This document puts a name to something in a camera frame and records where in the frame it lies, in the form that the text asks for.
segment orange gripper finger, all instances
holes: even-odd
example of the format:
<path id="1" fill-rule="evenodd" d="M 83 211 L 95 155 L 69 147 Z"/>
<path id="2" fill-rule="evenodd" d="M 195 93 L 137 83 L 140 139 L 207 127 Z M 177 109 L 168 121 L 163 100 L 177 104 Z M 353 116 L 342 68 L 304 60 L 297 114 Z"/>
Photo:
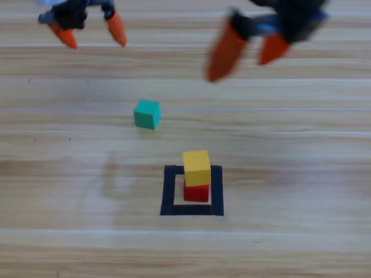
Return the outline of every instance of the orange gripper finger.
<path id="1" fill-rule="evenodd" d="M 260 53 L 259 65 L 267 65 L 274 60 L 283 57 L 290 49 L 281 34 L 275 34 L 265 38 Z"/>
<path id="2" fill-rule="evenodd" d="M 241 39 L 232 26 L 227 24 L 211 51 L 206 80 L 217 82 L 230 75 L 242 58 L 243 50 L 248 44 L 249 41 Z"/>
<path id="3" fill-rule="evenodd" d="M 112 18 L 107 19 L 108 30 L 111 33 L 113 39 L 122 46 L 126 46 L 126 34 L 123 22 L 120 15 L 115 11 Z"/>
<path id="4" fill-rule="evenodd" d="M 49 27 L 61 42 L 72 49 L 77 49 L 77 41 L 72 29 L 64 30 L 56 23 L 50 24 Z"/>

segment teal cube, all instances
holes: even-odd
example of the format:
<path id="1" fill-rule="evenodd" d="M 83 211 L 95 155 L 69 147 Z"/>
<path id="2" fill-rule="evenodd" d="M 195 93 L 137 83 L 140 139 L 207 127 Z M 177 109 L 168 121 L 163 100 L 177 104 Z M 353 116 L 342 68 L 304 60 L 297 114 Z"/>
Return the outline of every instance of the teal cube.
<path id="1" fill-rule="evenodd" d="M 156 129 L 161 120 L 161 106 L 159 101 L 140 100 L 134 109 L 134 121 L 138 127 Z"/>

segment black tape square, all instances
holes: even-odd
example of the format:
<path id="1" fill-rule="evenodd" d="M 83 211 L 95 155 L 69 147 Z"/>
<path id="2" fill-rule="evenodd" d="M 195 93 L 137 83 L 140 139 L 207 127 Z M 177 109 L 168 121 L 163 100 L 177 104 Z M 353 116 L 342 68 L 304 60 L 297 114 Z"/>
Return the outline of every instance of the black tape square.
<path id="1" fill-rule="evenodd" d="M 163 171 L 163 192 L 160 215 L 217 215 L 224 216 L 223 171 L 211 165 L 211 204 L 176 204 L 175 177 L 184 175 L 184 167 L 166 165 Z"/>

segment wooden cube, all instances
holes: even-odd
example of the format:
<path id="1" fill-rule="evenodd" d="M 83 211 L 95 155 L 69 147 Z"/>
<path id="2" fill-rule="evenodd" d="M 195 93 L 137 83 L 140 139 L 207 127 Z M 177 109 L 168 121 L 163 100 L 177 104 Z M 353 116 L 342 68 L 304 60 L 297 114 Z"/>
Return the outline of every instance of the wooden cube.
<path id="1" fill-rule="evenodd" d="M 211 166 L 207 151 L 183 152 L 187 187 L 211 184 Z"/>
<path id="2" fill-rule="evenodd" d="M 161 120 L 161 105 L 159 101 L 140 100 L 134 109 L 134 121 L 138 127 L 156 129 Z"/>
<path id="3" fill-rule="evenodd" d="M 184 200 L 188 202 L 205 202 L 209 201 L 210 186 L 201 185 L 188 187 L 186 186 L 186 180 L 183 184 Z"/>

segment red cube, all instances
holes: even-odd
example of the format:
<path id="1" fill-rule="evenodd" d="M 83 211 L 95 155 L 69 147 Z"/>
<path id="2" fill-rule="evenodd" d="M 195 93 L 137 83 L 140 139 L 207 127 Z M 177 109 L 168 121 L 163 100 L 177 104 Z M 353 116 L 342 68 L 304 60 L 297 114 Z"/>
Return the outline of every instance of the red cube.
<path id="1" fill-rule="evenodd" d="M 184 200 L 187 202 L 205 202 L 209 201 L 208 185 L 186 187 L 186 180 L 183 184 Z"/>

